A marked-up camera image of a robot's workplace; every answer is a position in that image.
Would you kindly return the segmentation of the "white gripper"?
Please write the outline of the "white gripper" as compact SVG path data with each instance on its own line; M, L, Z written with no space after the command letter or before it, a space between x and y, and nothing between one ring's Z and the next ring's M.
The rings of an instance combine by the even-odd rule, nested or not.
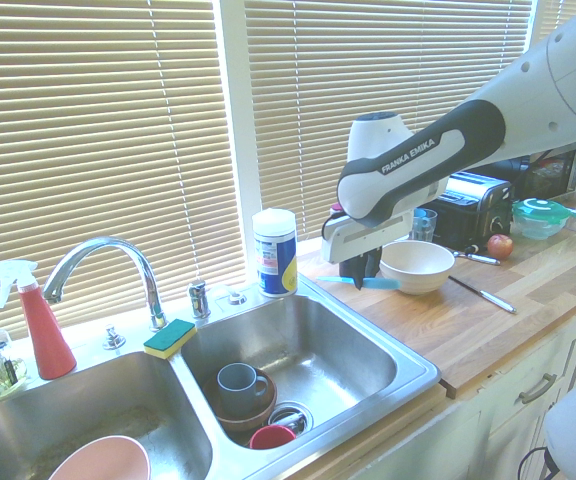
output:
M350 258L350 273L354 286L361 290L363 279L374 278L379 272L382 247L407 237L412 229L413 211L394 215L377 227L369 228L351 219L345 213L329 217L322 227L321 257L329 263L340 263Z

